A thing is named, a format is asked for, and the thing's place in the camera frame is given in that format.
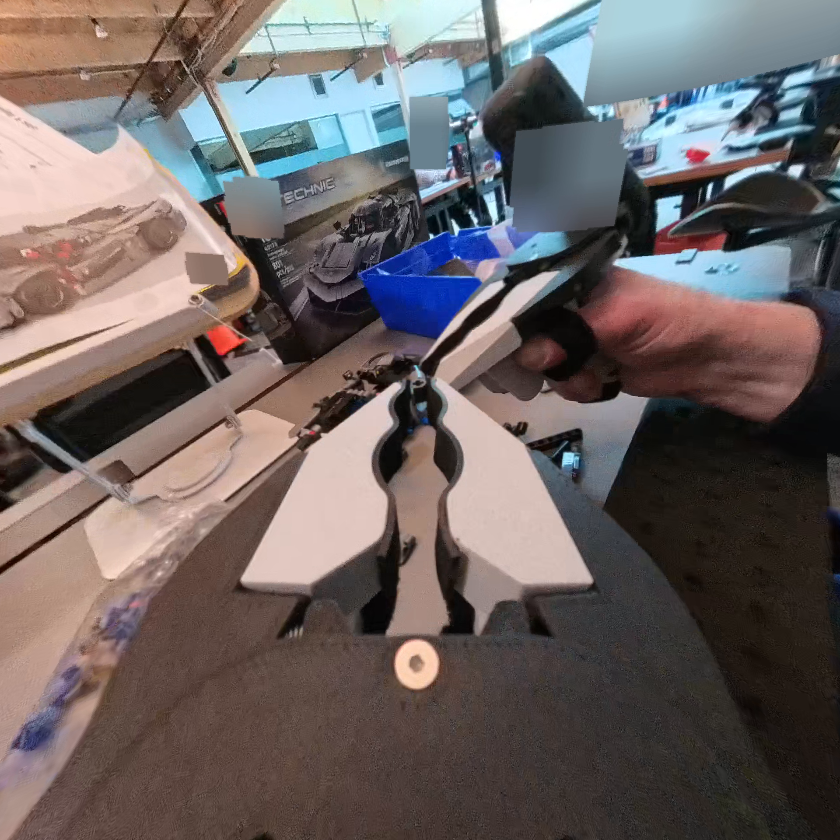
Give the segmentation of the blue plastic bin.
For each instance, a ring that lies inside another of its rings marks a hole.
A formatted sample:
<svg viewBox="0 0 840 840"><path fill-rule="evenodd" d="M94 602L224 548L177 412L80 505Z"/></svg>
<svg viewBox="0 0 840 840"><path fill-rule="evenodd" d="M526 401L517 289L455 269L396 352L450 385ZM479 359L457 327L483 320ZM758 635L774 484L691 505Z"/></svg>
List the blue plastic bin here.
<svg viewBox="0 0 840 840"><path fill-rule="evenodd" d="M534 233L508 223L443 233L360 273L385 326L437 338L470 296Z"/></svg>

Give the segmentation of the long black brick beam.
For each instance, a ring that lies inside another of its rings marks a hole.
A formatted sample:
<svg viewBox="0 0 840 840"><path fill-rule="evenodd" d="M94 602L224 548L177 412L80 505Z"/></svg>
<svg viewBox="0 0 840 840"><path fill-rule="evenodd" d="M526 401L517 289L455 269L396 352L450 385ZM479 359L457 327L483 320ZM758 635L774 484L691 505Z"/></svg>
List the long black brick beam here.
<svg viewBox="0 0 840 840"><path fill-rule="evenodd" d="M526 443L530 450L547 454L549 457L554 457L563 452L580 453L582 445L583 432L579 427L573 427L561 433L541 437Z"/></svg>

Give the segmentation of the dark toy set box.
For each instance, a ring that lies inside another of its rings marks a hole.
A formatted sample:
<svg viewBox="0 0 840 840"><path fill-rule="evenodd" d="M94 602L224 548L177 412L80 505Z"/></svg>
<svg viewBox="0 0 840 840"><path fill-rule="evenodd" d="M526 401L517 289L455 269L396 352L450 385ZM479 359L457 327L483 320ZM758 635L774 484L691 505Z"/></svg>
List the dark toy set box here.
<svg viewBox="0 0 840 840"><path fill-rule="evenodd" d="M285 362L315 360L379 318L363 272L428 239L410 165L397 140L272 178L283 237L234 237L256 268Z"/></svg>

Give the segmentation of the white book stand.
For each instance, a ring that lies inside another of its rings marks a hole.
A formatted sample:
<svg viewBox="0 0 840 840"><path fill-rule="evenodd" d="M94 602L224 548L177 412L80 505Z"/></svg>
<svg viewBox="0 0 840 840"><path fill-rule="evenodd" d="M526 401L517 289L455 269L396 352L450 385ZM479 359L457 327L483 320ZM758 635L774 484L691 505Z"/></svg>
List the white book stand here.
<svg viewBox="0 0 840 840"><path fill-rule="evenodd" d="M69 466L106 500L85 520L101 577L118 578L153 544L186 529L195 511L228 501L296 443L291 423L258 411L238 415L224 385L206 393L217 403L220 427L205 432L144 478L115 482L95 460L82 462L32 424L43 408L153 359L165 351L192 351L195 338L250 309L259 279L246 257L227 285L200 288L183 271L154 287L96 307L37 317L2 335L2 425Z"/></svg>

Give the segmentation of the building manual in plastic sleeve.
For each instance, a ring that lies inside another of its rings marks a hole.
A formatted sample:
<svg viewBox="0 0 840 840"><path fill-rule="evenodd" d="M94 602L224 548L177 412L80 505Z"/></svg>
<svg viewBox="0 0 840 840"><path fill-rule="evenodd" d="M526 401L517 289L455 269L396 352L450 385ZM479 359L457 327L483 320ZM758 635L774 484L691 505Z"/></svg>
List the building manual in plastic sleeve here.
<svg viewBox="0 0 840 840"><path fill-rule="evenodd" d="M242 251L122 129L94 153L1 104L1 362L248 288Z"/></svg>

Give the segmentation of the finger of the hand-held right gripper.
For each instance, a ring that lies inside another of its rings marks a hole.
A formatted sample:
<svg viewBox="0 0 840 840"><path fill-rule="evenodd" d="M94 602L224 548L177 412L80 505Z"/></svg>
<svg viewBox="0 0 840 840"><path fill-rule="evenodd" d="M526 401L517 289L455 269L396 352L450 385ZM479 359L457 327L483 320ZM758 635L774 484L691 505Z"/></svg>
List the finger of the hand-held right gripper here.
<svg viewBox="0 0 840 840"><path fill-rule="evenodd" d="M499 261L425 353L419 364L421 370L455 370L460 365L471 364L463 353L471 352L472 347L478 347L498 330L499 324L509 319L517 306L513 291L522 278L510 274L508 266Z"/></svg>
<svg viewBox="0 0 840 840"><path fill-rule="evenodd" d="M490 391L540 391L543 377L540 373L523 368L513 358L514 354L537 331L531 322L543 311L553 315L573 298L573 272L571 270L543 270L531 276L514 273L522 278L514 287L517 306L510 318L499 324L490 336L464 352L469 365L455 370L428 370L428 376L462 391L472 382L480 381Z"/></svg>

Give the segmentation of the black metal pole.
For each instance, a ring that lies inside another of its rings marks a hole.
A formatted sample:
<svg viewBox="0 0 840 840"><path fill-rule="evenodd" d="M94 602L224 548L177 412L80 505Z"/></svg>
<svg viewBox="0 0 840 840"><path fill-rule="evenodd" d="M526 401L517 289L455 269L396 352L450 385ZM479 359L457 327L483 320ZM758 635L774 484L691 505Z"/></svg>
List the black metal pole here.
<svg viewBox="0 0 840 840"><path fill-rule="evenodd" d="M497 1L481 1L486 38L486 59L488 62L490 85L499 88L504 79L505 68L502 56L501 24Z"/></svg>

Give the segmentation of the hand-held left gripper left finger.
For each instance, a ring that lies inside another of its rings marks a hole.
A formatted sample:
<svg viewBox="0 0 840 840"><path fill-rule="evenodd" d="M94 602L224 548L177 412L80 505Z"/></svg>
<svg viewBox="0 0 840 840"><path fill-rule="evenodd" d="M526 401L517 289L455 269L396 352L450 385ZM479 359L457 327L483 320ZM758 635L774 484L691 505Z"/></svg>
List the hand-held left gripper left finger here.
<svg viewBox="0 0 840 840"><path fill-rule="evenodd" d="M308 446L241 586L333 601L363 633L385 634L402 556L388 484L403 465L405 437L400 381Z"/></svg>

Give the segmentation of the person's right forearm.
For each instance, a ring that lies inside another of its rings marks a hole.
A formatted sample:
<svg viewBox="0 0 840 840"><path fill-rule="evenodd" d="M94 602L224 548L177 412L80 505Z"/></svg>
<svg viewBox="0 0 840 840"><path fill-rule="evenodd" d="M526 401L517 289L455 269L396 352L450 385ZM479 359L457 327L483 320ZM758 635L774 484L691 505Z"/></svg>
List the person's right forearm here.
<svg viewBox="0 0 840 840"><path fill-rule="evenodd" d="M839 293L795 288L784 301L810 309L822 338L811 380L770 426L784 448L839 456Z"/></svg>

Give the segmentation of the clear bag of brick pieces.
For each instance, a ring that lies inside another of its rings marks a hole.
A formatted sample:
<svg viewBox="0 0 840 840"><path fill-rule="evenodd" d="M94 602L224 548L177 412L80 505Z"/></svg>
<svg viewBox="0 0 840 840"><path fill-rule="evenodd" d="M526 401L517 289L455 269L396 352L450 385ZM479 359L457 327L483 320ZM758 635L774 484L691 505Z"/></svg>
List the clear bag of brick pieces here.
<svg viewBox="0 0 840 840"><path fill-rule="evenodd" d="M75 752L153 599L231 511L209 501L168 513L150 546L94 602L2 759L2 795L48 786Z"/></svg>

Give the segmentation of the black perforated board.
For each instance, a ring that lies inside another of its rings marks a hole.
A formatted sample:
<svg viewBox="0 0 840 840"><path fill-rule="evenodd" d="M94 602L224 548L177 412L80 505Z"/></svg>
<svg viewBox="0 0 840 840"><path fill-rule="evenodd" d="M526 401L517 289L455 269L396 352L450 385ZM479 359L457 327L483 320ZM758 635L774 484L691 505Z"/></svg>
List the black perforated board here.
<svg viewBox="0 0 840 840"><path fill-rule="evenodd" d="M838 838L827 457L687 402L643 413L606 511L695 618L789 802Z"/></svg>

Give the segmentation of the wooden work table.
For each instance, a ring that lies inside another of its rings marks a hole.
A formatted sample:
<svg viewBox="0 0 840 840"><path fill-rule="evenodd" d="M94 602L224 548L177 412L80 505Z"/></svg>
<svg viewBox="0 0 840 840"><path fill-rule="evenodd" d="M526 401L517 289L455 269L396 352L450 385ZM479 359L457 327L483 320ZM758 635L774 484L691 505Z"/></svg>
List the wooden work table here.
<svg viewBox="0 0 840 840"><path fill-rule="evenodd" d="M787 162L798 140L814 130L809 86L783 87L772 102L747 88L705 100L649 126L640 145L655 147L636 165L649 188L719 182L763 165Z"/></svg>

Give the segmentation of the person's right hand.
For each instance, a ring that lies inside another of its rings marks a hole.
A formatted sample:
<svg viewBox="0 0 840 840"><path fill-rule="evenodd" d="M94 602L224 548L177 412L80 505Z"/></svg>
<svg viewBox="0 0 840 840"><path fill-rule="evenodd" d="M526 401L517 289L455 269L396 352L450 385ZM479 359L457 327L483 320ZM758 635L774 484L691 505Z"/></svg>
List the person's right hand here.
<svg viewBox="0 0 840 840"><path fill-rule="evenodd" d="M810 308L718 297L614 268L581 310L623 393L680 398L769 424L817 369Z"/></svg>

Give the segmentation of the large toy brick car model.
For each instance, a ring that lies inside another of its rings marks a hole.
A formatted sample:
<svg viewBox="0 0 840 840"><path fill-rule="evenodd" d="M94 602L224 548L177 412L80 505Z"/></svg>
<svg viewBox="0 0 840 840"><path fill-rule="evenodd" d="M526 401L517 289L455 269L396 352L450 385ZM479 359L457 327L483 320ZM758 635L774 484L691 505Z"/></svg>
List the large toy brick car model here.
<svg viewBox="0 0 840 840"><path fill-rule="evenodd" d="M378 353L355 371L343 373L343 385L311 407L308 419L289 433L300 451L316 443L357 413L389 386L401 382L419 365L416 353Z"/></svg>

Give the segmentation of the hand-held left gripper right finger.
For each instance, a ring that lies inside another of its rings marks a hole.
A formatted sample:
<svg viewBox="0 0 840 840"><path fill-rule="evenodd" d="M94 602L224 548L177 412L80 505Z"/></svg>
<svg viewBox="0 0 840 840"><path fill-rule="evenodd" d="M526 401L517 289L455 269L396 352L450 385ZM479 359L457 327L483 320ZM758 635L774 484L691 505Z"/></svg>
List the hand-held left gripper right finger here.
<svg viewBox="0 0 840 840"><path fill-rule="evenodd" d="M453 387L429 382L436 564L456 631L479 634L501 603L589 592L587 568L526 445Z"/></svg>

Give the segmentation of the dark grey brick panel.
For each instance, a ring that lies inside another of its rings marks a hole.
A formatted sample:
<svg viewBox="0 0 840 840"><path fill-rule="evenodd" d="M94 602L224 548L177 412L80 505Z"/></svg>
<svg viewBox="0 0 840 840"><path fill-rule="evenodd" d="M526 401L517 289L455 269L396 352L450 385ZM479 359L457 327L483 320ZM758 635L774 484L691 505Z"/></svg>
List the dark grey brick panel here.
<svg viewBox="0 0 840 840"><path fill-rule="evenodd" d="M411 432L419 430L421 427L429 427L436 429L434 420L429 419L428 414L428 388L427 377L422 371L420 363L416 363L409 371L406 381L408 383L409 392L409 413L411 415Z"/></svg>

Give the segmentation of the dark chair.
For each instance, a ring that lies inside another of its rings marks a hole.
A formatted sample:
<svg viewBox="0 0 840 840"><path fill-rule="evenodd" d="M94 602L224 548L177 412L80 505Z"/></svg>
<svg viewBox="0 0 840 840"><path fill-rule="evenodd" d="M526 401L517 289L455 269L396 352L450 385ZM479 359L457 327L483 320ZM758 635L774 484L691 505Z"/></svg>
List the dark chair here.
<svg viewBox="0 0 840 840"><path fill-rule="evenodd" d="M838 224L839 204L813 183L779 171L751 175L701 205L668 232L671 240L724 237L734 252Z"/></svg>

